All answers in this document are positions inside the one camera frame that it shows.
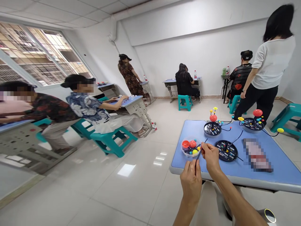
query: glossy floor tile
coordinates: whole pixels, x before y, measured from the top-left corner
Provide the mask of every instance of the glossy floor tile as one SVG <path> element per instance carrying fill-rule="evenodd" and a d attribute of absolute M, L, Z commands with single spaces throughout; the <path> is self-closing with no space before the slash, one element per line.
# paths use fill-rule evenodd
<path fill-rule="evenodd" d="M 179 175 L 171 174 L 168 168 L 184 121 L 207 121 L 213 107 L 218 108 L 216 115 L 222 121 L 231 120 L 231 115 L 222 99 L 196 101 L 190 112 L 179 111 L 177 100 L 169 102 L 169 99 L 157 99 L 147 107 L 158 130 L 131 143 L 122 158 L 106 156 L 93 141 L 80 139 L 70 129 L 64 137 L 78 150 L 47 172 L 45 179 L 0 210 L 0 225 L 172 225 L 182 199 L 182 187 Z M 275 100 L 268 127 L 285 106 Z M 244 117 L 252 117 L 254 109 L 256 105 Z M 298 138 L 283 133 L 275 140 L 301 170 Z M 248 188 L 242 188 L 242 192 L 256 209 L 271 208 L 277 225 L 300 224 L 301 195 Z M 217 194 L 221 226 L 230 226 L 222 195 Z"/>

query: white skirt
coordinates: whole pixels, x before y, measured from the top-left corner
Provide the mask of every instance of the white skirt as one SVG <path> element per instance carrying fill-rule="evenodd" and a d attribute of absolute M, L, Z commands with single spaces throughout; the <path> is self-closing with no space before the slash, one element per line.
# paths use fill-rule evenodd
<path fill-rule="evenodd" d="M 136 114 L 124 115 L 118 114 L 111 116 L 110 120 L 106 123 L 94 124 L 96 133 L 110 133 L 115 129 L 123 126 L 130 132 L 138 132 L 142 129 L 144 122 Z"/>

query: white pipe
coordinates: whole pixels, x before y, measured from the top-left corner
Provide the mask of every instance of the white pipe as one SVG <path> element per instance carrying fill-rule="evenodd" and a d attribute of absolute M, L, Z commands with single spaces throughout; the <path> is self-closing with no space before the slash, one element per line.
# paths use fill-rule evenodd
<path fill-rule="evenodd" d="M 110 41 L 115 41 L 116 40 L 116 33 L 117 33 L 117 22 L 119 20 L 123 20 L 132 16 L 136 16 L 154 9 L 158 9 L 160 7 L 170 5 L 175 2 L 179 2 L 181 0 L 152 0 L 149 2 L 146 2 L 144 4 L 135 6 L 130 9 L 126 9 L 122 12 L 113 14 L 111 16 L 111 31 L 110 35 L 108 36 Z"/>

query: plastic bottle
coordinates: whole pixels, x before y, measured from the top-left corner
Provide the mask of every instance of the plastic bottle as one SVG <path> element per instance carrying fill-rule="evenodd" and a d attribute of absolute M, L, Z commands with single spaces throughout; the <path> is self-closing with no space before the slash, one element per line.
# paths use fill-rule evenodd
<path fill-rule="evenodd" d="M 153 129 L 155 130 L 155 131 L 157 131 L 157 127 L 156 127 L 156 125 L 152 122 L 151 123 L 151 126 L 153 127 Z"/>

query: black and red shirt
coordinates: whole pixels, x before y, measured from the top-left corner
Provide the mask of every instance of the black and red shirt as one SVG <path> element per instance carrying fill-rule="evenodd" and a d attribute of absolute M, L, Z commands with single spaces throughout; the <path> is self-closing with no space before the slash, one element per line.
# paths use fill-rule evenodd
<path fill-rule="evenodd" d="M 54 123 L 73 121 L 79 119 L 69 104 L 61 99 L 47 94 L 37 93 L 38 96 L 31 103 L 32 109 L 25 111 L 23 120 L 40 120 L 49 117 Z"/>
<path fill-rule="evenodd" d="M 247 78 L 252 70 L 252 64 L 242 64 L 234 69 L 229 76 L 230 80 L 233 80 L 231 89 L 241 90 L 246 84 Z"/>

